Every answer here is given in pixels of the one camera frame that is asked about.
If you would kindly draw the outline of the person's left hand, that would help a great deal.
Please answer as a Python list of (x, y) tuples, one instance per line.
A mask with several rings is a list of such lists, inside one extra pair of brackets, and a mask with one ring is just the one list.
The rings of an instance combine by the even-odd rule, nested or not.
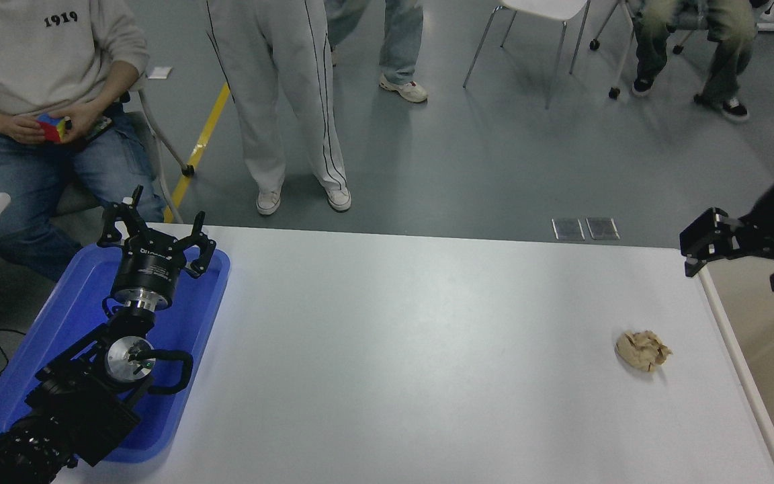
[(50, 113), (50, 116), (54, 118), (68, 118), (71, 122), (71, 127), (67, 129), (64, 135), (61, 136), (62, 144), (70, 144), (78, 140), (83, 140), (99, 117), (102, 116), (104, 107), (99, 99), (91, 100), (90, 102), (77, 102), (77, 104), (71, 104), (70, 106), (59, 108)]

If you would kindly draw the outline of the person's right hand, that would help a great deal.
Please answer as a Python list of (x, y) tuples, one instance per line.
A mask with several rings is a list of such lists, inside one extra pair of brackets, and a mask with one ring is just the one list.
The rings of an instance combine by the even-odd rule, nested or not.
[(7, 116), (0, 118), (0, 134), (24, 145), (39, 145), (46, 142), (43, 127), (31, 116)]

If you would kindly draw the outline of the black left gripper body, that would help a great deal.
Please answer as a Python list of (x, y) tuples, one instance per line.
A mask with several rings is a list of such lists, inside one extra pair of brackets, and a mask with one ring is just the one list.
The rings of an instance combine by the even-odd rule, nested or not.
[(126, 243), (121, 247), (121, 263), (112, 285), (112, 297), (120, 303), (135, 300), (139, 291), (153, 293), (162, 303), (172, 303), (176, 285), (185, 264), (182, 250), (172, 246), (148, 248)]

